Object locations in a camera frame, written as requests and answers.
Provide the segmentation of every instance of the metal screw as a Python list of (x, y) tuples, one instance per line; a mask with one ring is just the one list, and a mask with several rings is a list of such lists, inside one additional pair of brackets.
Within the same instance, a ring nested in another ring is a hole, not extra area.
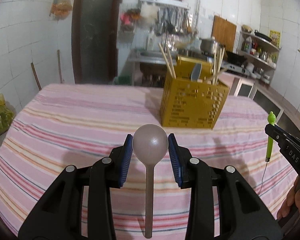
[(104, 163), (104, 164), (109, 164), (111, 161), (112, 161), (112, 159), (109, 157), (105, 157), (102, 159), (102, 163)]
[(198, 164), (199, 163), (199, 159), (198, 158), (191, 158), (190, 159), (190, 163), (192, 163), (192, 164)]
[(73, 165), (69, 165), (66, 167), (66, 172), (72, 172), (74, 171), (74, 166)]
[(232, 166), (228, 166), (228, 167), (226, 168), (226, 170), (227, 170), (228, 172), (230, 172), (230, 173), (234, 173), (234, 172), (235, 172), (235, 168), (232, 167)]

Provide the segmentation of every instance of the striped tablecloth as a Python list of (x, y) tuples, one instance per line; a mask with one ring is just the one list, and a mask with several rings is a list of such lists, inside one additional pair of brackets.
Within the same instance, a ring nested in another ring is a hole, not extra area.
[[(159, 124), (162, 90), (96, 85), (49, 85), (22, 110), (0, 148), (0, 216), (16, 235), (45, 190), (69, 164), (90, 166), (128, 133)], [(164, 128), (208, 165), (233, 165), (256, 192), (265, 168), (267, 113), (252, 100), (229, 96), (213, 130)], [(185, 238), (190, 190), (174, 181), (169, 155), (154, 170), (153, 239)], [(111, 190), (117, 239), (144, 239), (145, 167), (132, 155), (127, 182)], [(296, 173), (274, 145), (260, 194), (276, 214)], [(87, 235), (87, 195), (82, 234)], [(219, 231), (215, 205), (216, 233)]]

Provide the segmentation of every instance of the brown plastic spoon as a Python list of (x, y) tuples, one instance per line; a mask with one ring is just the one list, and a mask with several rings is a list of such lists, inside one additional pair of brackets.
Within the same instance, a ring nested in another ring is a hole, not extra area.
[(136, 157), (146, 166), (146, 232), (152, 237), (154, 167), (168, 151), (166, 132), (154, 124), (146, 124), (133, 135), (132, 148)]

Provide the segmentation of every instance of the yellow utensil holder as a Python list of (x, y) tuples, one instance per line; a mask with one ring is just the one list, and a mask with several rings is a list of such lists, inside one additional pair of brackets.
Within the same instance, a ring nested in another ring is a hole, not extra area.
[(182, 65), (178, 58), (176, 79), (167, 72), (160, 107), (161, 124), (165, 127), (213, 129), (230, 89), (221, 81), (217, 85), (204, 81), (211, 76), (209, 66), (202, 66), (200, 79), (203, 83), (199, 83), (186, 78), (190, 77), (193, 67), (182, 68)]

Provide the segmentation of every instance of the plastic bottle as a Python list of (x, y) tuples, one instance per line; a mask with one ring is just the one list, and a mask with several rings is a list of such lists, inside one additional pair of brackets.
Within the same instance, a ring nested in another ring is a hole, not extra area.
[(247, 53), (250, 53), (251, 52), (251, 48), (252, 48), (252, 39), (251, 37), (249, 36), (247, 39), (246, 39), (246, 43), (244, 44), (244, 48), (243, 50)]
[(147, 50), (154, 50), (154, 40), (155, 40), (155, 33), (154, 30), (151, 30), (151, 32), (148, 35)]

